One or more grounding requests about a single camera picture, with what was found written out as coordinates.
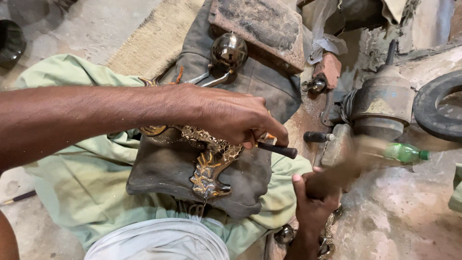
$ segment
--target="bottle cap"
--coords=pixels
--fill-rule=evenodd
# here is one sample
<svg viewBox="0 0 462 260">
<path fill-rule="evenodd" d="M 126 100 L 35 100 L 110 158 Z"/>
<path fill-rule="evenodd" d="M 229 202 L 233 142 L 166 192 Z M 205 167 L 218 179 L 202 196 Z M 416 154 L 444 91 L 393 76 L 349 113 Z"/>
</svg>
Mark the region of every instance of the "bottle cap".
<svg viewBox="0 0 462 260">
<path fill-rule="evenodd" d="M 427 151 L 427 150 L 422 150 L 419 152 L 419 157 L 422 159 L 422 160 L 429 160 L 430 159 L 430 152 Z"/>
</svg>

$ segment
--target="man's right hand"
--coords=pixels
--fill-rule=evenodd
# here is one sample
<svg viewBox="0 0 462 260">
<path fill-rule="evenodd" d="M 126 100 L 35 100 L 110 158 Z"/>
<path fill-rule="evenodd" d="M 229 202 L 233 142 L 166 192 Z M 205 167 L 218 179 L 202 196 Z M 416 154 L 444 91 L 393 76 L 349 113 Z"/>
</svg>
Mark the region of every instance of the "man's right hand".
<svg viewBox="0 0 462 260">
<path fill-rule="evenodd" d="M 184 109 L 180 112 L 188 115 L 186 125 L 202 128 L 234 145 L 244 143 L 248 149 L 266 132 L 278 138 L 277 145 L 289 144 L 287 129 L 270 115 L 263 97 L 187 83 L 170 87 L 182 99 Z"/>
</svg>

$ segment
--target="motion-blurred hand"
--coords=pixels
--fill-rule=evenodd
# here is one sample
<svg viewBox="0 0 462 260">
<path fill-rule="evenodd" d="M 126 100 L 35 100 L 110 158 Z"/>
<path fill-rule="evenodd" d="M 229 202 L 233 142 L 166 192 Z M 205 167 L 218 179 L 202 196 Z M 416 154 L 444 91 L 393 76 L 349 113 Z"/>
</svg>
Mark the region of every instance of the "motion-blurred hand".
<svg viewBox="0 0 462 260">
<path fill-rule="evenodd" d="M 321 171 L 318 167 L 314 167 L 313 170 L 316 172 Z M 338 208 L 340 192 L 328 195 L 323 200 L 307 197 L 305 183 L 313 174 L 305 173 L 302 176 L 296 174 L 292 177 L 292 182 L 295 196 L 297 196 L 295 215 L 300 226 L 299 232 L 304 232 L 309 237 L 317 238 L 324 228 L 329 215 Z"/>
</svg>

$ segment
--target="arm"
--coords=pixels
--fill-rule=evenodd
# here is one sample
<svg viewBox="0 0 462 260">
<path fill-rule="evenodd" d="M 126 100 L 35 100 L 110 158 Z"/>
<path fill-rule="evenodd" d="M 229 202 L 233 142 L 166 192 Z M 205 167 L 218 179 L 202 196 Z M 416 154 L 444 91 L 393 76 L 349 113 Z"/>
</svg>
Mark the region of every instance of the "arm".
<svg viewBox="0 0 462 260">
<path fill-rule="evenodd" d="M 327 196 L 323 201 L 306 196 L 305 183 L 313 173 L 292 177 L 297 196 L 297 217 L 299 228 L 284 260 L 317 260 L 319 235 L 329 215 L 338 208 L 339 195 Z"/>
<path fill-rule="evenodd" d="M 0 211 L 0 259 L 19 260 L 18 243 L 8 219 Z"/>
<path fill-rule="evenodd" d="M 39 87 L 0 93 L 0 171 L 27 164 L 101 134 L 149 125 L 191 125 L 251 148 L 287 130 L 265 99 L 193 84 L 161 87 Z"/>
</svg>

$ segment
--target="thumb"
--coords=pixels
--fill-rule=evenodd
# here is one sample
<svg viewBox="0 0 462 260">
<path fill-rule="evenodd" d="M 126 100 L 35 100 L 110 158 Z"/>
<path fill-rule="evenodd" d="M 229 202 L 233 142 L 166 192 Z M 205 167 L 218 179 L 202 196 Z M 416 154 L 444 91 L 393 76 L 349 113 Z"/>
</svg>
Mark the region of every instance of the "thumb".
<svg viewBox="0 0 462 260">
<path fill-rule="evenodd" d="M 295 196 L 297 201 L 306 200 L 305 180 L 299 174 L 292 176 L 293 189 L 295 190 Z"/>
</svg>

